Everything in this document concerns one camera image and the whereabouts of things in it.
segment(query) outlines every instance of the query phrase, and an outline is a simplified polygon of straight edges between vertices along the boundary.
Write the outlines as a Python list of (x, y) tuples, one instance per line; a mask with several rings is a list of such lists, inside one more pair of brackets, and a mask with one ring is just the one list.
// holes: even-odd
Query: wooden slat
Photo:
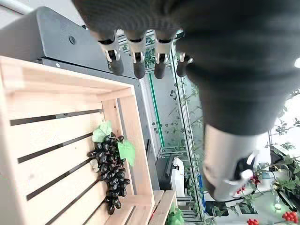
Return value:
[(127, 203), (138, 206), (151, 206), (152, 196), (151, 195), (127, 195), (125, 198), (119, 198), (121, 203)]
[(135, 146), (136, 160), (132, 175), (135, 178), (136, 194), (153, 196), (142, 127), (135, 96), (120, 98), (120, 105), (127, 138)]
[(136, 206), (128, 220), (128, 225), (147, 225), (153, 206)]
[(167, 220), (171, 204), (176, 197), (175, 191), (166, 191), (156, 208), (149, 225), (163, 225)]
[(112, 214), (105, 225), (124, 225), (133, 209), (132, 205), (122, 204), (122, 208), (120, 210), (115, 210), (114, 214)]
[(122, 90), (115, 90), (112, 92), (104, 93), (104, 94), (98, 94), (98, 99), (100, 101), (108, 101), (108, 100), (115, 100), (116, 98), (123, 98), (134, 95), (132, 88), (125, 88)]
[(19, 164), (18, 171), (23, 174), (20, 182), (24, 193), (30, 194), (87, 160), (86, 153), (93, 149), (90, 136)]
[[(117, 104), (117, 100), (113, 99), (109, 101), (104, 101), (102, 102), (102, 106), (104, 110), (105, 120), (110, 120), (110, 122), (112, 123), (112, 131), (117, 136), (123, 135), (123, 128), (121, 124), (120, 111)], [(125, 161), (124, 168), (126, 169), (125, 177), (132, 181), (128, 161)], [(126, 191), (127, 195), (134, 194), (132, 182), (129, 185), (127, 185)]]
[(29, 200), (23, 210), (29, 216), (30, 224), (46, 224), (88, 188), (96, 180), (97, 175), (87, 164)]
[(20, 158), (93, 132), (102, 118), (100, 113), (92, 113), (12, 126), (15, 156)]
[(14, 92), (7, 94), (10, 120), (102, 109), (96, 95)]
[(153, 194), (154, 194), (154, 207), (153, 207), (153, 210), (152, 210), (152, 213), (154, 212), (154, 210), (156, 209), (156, 207), (158, 206), (159, 204), (159, 201), (161, 200), (161, 198), (163, 197), (165, 191), (153, 191)]
[(23, 213), (26, 200), (16, 188), (14, 174), (17, 161), (10, 151), (13, 139), (8, 135), (10, 124), (1, 77), (0, 68), (0, 218), (1, 224), (21, 225), (26, 221)]
[[(71, 85), (78, 86), (78, 88), (98, 88), (110, 91), (130, 87), (125, 83), (7, 57), (0, 57), (0, 64), (4, 89), (8, 90), (23, 90), (26, 88), (27, 82)], [(17, 71), (17, 75), (11, 76), (11, 71)]]
[(68, 94), (102, 94), (111, 92), (111, 89), (105, 88), (90, 88), (90, 87), (79, 87), (75, 85), (66, 85), (66, 84), (55, 84), (55, 83), (44, 83), (44, 82), (33, 82), (33, 81), (26, 81), (24, 82), (24, 88), (15, 90), (8, 90), (7, 93), (12, 92), (20, 92), (20, 91), (30, 91), (30, 92), (37, 92), (37, 93), (68, 93)]
[[(97, 183), (89, 192), (87, 192), (78, 202), (71, 206), (65, 213), (63, 213), (53, 225), (82, 225), (84, 221), (91, 215), (97, 206), (105, 198), (105, 189), (103, 182)], [(109, 218), (106, 211), (98, 218), (94, 224), (103, 225)]]
[(102, 204), (85, 225), (104, 225), (109, 218), (110, 215), (107, 213), (107, 204)]

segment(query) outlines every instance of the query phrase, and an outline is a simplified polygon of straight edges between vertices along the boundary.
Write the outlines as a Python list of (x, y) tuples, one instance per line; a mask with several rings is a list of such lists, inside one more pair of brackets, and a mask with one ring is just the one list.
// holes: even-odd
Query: robot finger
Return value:
[(115, 75), (122, 75), (124, 67), (120, 56), (120, 47), (116, 38), (116, 30), (93, 32), (93, 35), (100, 43), (101, 49), (104, 52), (106, 59)]
[(176, 73), (178, 76), (184, 77), (186, 75), (186, 67), (193, 62), (193, 58), (185, 54), (185, 52), (180, 52), (179, 56)]
[(131, 51), (135, 76), (142, 79), (145, 76), (146, 30), (124, 31)]
[(162, 79), (165, 73), (165, 66), (168, 61), (172, 41), (176, 30), (156, 30), (155, 31), (155, 69), (154, 75), (157, 79)]

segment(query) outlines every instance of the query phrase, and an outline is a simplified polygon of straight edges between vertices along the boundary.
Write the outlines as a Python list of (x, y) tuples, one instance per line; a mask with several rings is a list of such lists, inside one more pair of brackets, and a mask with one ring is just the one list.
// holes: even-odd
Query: artificial grape cluster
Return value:
[(242, 186), (236, 193), (239, 195), (242, 191), (245, 191), (246, 188), (245, 188), (245, 185)]
[(285, 214), (282, 215), (282, 218), (286, 221), (298, 223), (299, 219), (296, 212), (285, 212)]
[(253, 182), (255, 185), (257, 185), (257, 184), (261, 183), (261, 181), (258, 179), (258, 177), (257, 177), (257, 176), (253, 176), (253, 177), (251, 177), (251, 179), (250, 179), (250, 180), (252, 180), (252, 182)]
[(256, 219), (249, 219), (247, 223), (248, 225), (258, 225), (258, 221)]
[(95, 150), (88, 153), (92, 158), (90, 164), (93, 171), (99, 174), (99, 180), (107, 184), (105, 203), (108, 203), (108, 214), (112, 215), (115, 208), (122, 207), (119, 196), (125, 197), (126, 185), (130, 184), (130, 179), (125, 179), (126, 169), (125, 159), (120, 158), (118, 142), (123, 142), (124, 137), (112, 132), (110, 136), (105, 136), (103, 142), (95, 142)]

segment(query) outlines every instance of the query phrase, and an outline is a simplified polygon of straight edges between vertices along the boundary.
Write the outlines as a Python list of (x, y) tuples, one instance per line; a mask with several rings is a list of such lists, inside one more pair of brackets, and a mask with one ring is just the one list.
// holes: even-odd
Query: green light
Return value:
[(276, 203), (274, 205), (274, 207), (275, 207), (276, 210), (281, 210), (281, 204), (279, 204), (279, 203)]

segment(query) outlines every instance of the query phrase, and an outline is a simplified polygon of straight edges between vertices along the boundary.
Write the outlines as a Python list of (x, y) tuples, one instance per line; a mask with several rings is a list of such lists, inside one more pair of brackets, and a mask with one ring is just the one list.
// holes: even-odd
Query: window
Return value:
[(241, 203), (239, 204), (239, 207), (242, 214), (257, 214), (257, 211), (252, 207), (251, 204)]
[(226, 204), (224, 202), (206, 201), (205, 204), (206, 212), (210, 216), (221, 214), (223, 217), (227, 217), (229, 215)]

